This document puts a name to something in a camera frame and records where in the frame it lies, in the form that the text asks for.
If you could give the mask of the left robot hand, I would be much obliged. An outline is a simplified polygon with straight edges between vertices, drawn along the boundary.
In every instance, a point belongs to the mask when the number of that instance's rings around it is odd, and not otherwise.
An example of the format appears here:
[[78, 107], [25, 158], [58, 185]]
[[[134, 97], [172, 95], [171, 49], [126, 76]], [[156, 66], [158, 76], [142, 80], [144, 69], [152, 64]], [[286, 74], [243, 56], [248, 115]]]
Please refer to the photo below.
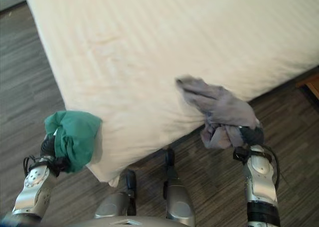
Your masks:
[[40, 147], [40, 156], [55, 157], [55, 136], [46, 135]]

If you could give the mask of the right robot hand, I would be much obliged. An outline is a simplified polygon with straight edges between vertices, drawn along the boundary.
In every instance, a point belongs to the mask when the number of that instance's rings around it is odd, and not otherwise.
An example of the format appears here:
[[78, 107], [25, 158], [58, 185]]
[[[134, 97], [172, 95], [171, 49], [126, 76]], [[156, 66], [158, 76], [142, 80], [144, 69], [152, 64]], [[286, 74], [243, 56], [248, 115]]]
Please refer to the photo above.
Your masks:
[[239, 127], [244, 143], [254, 146], [264, 144], [264, 132], [262, 128], [256, 127], [254, 130], [249, 127]]

